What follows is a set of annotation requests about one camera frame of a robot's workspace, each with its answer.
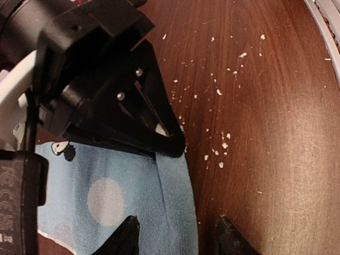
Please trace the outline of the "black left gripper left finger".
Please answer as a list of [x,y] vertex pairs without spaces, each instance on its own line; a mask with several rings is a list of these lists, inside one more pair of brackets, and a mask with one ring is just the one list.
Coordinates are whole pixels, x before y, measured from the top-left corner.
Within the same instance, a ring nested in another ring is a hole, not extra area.
[[95,252],[95,255],[138,255],[140,223],[128,216]]

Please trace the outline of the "blue patterned cloth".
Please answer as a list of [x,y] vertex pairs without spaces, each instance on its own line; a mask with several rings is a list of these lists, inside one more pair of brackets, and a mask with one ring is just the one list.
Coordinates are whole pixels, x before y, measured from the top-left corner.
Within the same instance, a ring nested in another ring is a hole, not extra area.
[[48,142],[47,200],[38,233],[73,254],[91,254],[128,216],[141,254],[197,254],[193,191],[184,157],[155,158],[75,142]]

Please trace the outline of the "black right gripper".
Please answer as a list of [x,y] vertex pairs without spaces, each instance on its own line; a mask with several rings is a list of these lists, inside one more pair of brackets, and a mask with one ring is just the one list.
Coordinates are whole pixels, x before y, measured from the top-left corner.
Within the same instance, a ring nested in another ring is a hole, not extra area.
[[144,1],[1,1],[1,69],[32,51],[36,62],[23,135],[56,137],[83,97],[115,90],[121,63],[154,27]]

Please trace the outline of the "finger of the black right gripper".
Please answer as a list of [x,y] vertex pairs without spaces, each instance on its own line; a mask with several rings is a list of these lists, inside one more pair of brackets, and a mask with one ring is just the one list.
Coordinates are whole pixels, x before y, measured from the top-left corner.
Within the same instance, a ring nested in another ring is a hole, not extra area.
[[169,103],[152,44],[144,40],[129,52],[120,66],[117,92],[125,93],[118,130],[122,141],[139,149],[179,157],[185,137]]
[[122,141],[118,130],[122,116],[130,113],[122,105],[125,93],[106,90],[90,93],[82,98],[72,114],[70,125],[63,138],[72,142],[153,157],[157,152],[149,152]]

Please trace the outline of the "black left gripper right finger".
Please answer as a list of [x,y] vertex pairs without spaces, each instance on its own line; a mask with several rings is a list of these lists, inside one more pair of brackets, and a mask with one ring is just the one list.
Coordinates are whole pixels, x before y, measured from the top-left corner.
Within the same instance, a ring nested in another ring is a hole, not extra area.
[[216,224],[215,254],[260,255],[226,216],[220,216]]

